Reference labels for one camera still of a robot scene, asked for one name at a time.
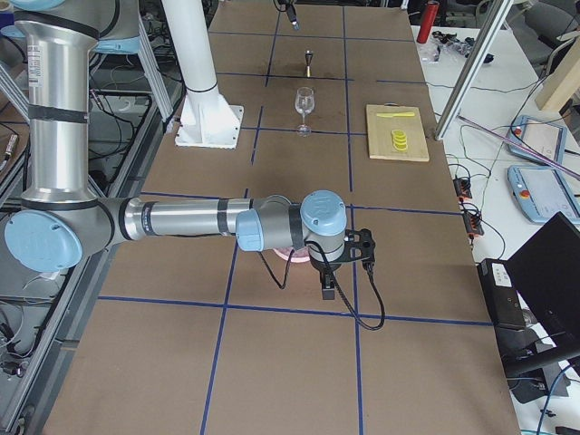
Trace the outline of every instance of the white pillar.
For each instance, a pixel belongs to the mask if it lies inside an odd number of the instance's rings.
[[[176,144],[235,148],[244,108],[219,93],[201,0],[163,0],[163,8],[188,88]]]

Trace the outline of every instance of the metal base plate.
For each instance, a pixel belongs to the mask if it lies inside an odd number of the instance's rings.
[[[229,106],[239,120],[239,126],[244,118],[243,106]],[[225,130],[223,135],[211,142],[201,140],[201,132],[198,125],[181,125],[175,138],[175,144],[179,147],[204,147],[204,148],[225,148],[233,150],[237,145],[240,127],[232,126],[231,129]]]

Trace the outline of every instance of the table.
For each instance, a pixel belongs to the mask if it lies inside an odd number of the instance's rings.
[[[349,225],[376,239],[386,326],[364,331],[340,300],[322,301],[309,265],[275,290],[259,258],[231,238],[126,244],[45,434],[518,433],[443,145],[428,139],[426,164],[366,159],[368,103],[416,105],[427,136],[435,128],[406,14],[298,13],[296,34],[273,7],[220,4],[210,41],[220,90],[245,105],[237,148],[178,149],[174,130],[142,195],[338,192]],[[305,79],[313,47],[314,78]],[[301,85],[317,99],[306,139],[294,132]],[[266,258],[280,274],[284,263]],[[343,266],[338,279],[376,322],[362,269]]]
[[[466,37],[476,38],[479,32],[476,29],[459,28],[439,28],[434,30],[441,30],[444,33],[457,33],[458,38],[461,40]],[[418,28],[413,27],[413,34],[417,34],[418,31]],[[496,56],[495,60],[493,63],[484,65],[481,68],[473,86],[509,91],[525,87],[538,80],[534,69],[527,61],[516,38],[510,31],[502,30],[499,32],[490,52]],[[441,113],[443,111],[451,93],[451,89],[441,87],[441,85],[452,86],[457,80],[462,66],[463,60],[460,56],[455,55],[455,53],[445,52],[440,57],[439,63],[422,64],[425,80],[430,86],[430,97],[435,112]],[[512,121],[531,89],[532,87],[530,86],[526,89],[509,93],[472,89],[463,103],[461,114],[488,128],[506,126]],[[559,120],[561,118],[556,112],[540,111],[534,102],[534,96],[525,105],[522,111],[523,114],[543,121]],[[557,121],[556,123],[565,125],[563,121]],[[486,133],[471,128],[463,129],[464,153],[460,137],[461,125],[463,125],[461,121],[455,120],[443,140],[445,151],[448,153],[448,162],[450,164],[458,162],[464,165],[471,171],[471,174],[483,173],[487,175],[487,172],[479,164],[492,169],[487,188],[487,180],[485,178],[475,177],[472,180],[471,190],[474,197],[472,202],[483,208],[483,218],[505,238],[506,249],[502,257],[509,258],[540,228],[539,225],[527,220],[521,213],[513,198],[507,179],[509,166],[532,163],[514,156],[505,147],[501,147],[498,140],[493,139]],[[507,128],[502,128],[498,131],[504,134],[507,130]],[[569,150],[580,150],[570,133],[567,135],[565,147]],[[579,159],[569,154],[565,155],[564,165],[575,171],[580,170]],[[451,174],[454,175],[456,168],[450,167],[450,170]],[[460,177],[466,175],[462,169],[459,169],[458,174]],[[565,178],[574,193],[580,192],[580,183],[577,180],[568,176]],[[498,257],[503,250],[503,244],[499,236],[489,227],[484,227],[484,230],[486,235],[477,238],[474,244],[473,257],[476,262],[486,257]],[[546,335],[541,326],[538,325],[534,329],[540,337]],[[575,373],[571,373],[571,371],[568,371],[567,375],[577,378]],[[545,419],[544,430],[554,433],[554,427],[557,425],[578,428],[578,422],[580,421],[580,413],[578,411],[580,385],[573,382],[569,392],[571,394],[569,399],[554,399],[550,402],[550,410],[554,411],[557,416],[552,419]],[[522,405],[514,400],[521,428],[536,429],[539,419],[538,410],[543,408],[544,401],[545,398],[541,398]]]

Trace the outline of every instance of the white table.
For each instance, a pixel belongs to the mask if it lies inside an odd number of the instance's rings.
[[[477,29],[458,28],[434,28],[443,33],[457,33],[460,40],[466,37],[477,37]],[[418,27],[413,27],[413,33],[417,35]],[[519,47],[516,38],[510,31],[500,31],[496,41],[490,51],[495,55],[495,60],[481,68],[473,86],[489,89],[512,90],[522,88],[537,81],[534,69],[527,61],[526,56]],[[453,86],[459,77],[459,73],[464,64],[464,59],[457,53],[447,53],[443,51],[438,63],[423,63],[425,80],[430,87],[430,97],[433,109],[437,113],[442,113],[445,104],[451,94],[450,88],[437,87],[434,85]],[[510,93],[482,91],[472,89],[469,91],[466,100],[461,107],[461,114],[480,125],[494,129],[499,126],[508,126],[512,121],[520,106],[528,96],[529,88]],[[525,105],[521,114],[533,116],[542,121],[551,121],[560,118],[556,112],[541,111],[537,108],[533,95]],[[514,156],[505,147],[501,147],[499,140],[494,139],[487,133],[471,128],[463,129],[463,142],[465,149],[461,145],[459,129],[463,123],[455,120],[445,138],[445,150],[449,153],[449,163],[459,163],[469,169],[471,175],[487,174],[478,165],[484,165],[492,169],[491,177],[488,181],[484,177],[475,177],[471,181],[471,191],[473,202],[482,208],[482,217],[490,225],[496,228],[506,240],[506,252],[502,258],[509,258],[517,251],[540,226],[531,223],[521,212],[515,201],[511,187],[508,184],[508,167],[515,164],[531,164],[528,160]],[[507,127],[498,129],[498,132],[505,134]],[[567,135],[566,148],[568,150],[580,151],[572,134]],[[580,171],[580,158],[566,154],[564,165]],[[450,167],[451,175],[454,175],[457,167]],[[458,170],[458,175],[465,176],[464,169]],[[574,193],[580,193],[580,182],[566,177]],[[500,237],[489,227],[484,227],[485,236],[475,240],[473,257],[476,262],[486,257],[498,257],[502,251]],[[542,328],[537,325],[534,328],[539,336],[544,336]],[[575,373],[568,371],[567,376],[575,377]],[[555,426],[568,426],[575,429],[580,428],[580,384],[573,382],[568,388],[569,398],[554,397],[550,401],[548,409],[557,415],[554,418],[544,419],[543,430],[555,433]],[[545,398],[532,401],[525,405],[513,400],[516,408],[520,427],[526,430],[535,430],[540,416],[540,410],[544,407]]]

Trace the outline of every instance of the wooden plank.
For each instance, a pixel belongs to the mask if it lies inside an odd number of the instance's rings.
[[[537,95],[536,103],[542,111],[559,111],[580,88],[580,39],[550,75],[544,89]]]
[[[397,116],[397,113],[414,113],[414,116]],[[423,133],[421,115],[416,107],[366,106],[366,120],[369,131],[369,157],[371,159],[429,161],[427,141]],[[393,145],[392,132],[404,131],[407,149],[397,150]]]

